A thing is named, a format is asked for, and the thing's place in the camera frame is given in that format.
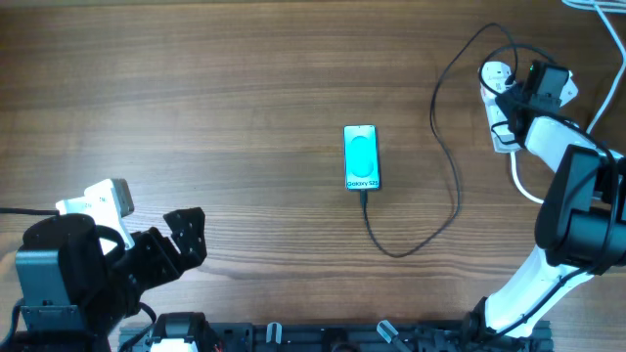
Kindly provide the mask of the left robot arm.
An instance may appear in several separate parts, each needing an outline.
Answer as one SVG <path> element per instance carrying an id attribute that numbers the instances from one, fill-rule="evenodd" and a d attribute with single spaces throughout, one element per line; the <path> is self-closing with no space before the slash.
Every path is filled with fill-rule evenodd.
<path id="1" fill-rule="evenodd" d="M 178 280 L 206 257 L 205 215 L 165 214 L 164 237 L 152 227 L 126 248 L 118 231 L 85 214 L 56 215 L 28 228 L 16 256 L 22 298 L 1 343 L 4 351 L 108 351 L 124 319 L 154 311 L 142 294 Z"/>

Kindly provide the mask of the teal Galaxy S25 smartphone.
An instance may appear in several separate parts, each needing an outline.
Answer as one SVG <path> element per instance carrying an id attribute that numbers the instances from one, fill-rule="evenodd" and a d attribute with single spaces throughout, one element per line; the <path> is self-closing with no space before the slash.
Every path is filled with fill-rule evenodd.
<path id="1" fill-rule="evenodd" d="M 346 125 L 343 128 L 345 188 L 378 190 L 381 186 L 377 128 Z"/>

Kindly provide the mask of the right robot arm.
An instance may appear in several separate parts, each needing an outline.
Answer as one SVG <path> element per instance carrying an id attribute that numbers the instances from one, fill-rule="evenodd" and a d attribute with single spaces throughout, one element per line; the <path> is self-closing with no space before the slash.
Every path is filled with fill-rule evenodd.
<path id="1" fill-rule="evenodd" d="M 464 322 L 466 343 L 490 347 L 529 337 L 574 288 L 624 266 L 625 158 L 560 115 L 578 94 L 568 68 L 535 61 L 518 82 L 506 64 L 486 62 L 478 78 L 495 151 L 526 150 L 555 173 L 540 203 L 534 248 Z"/>

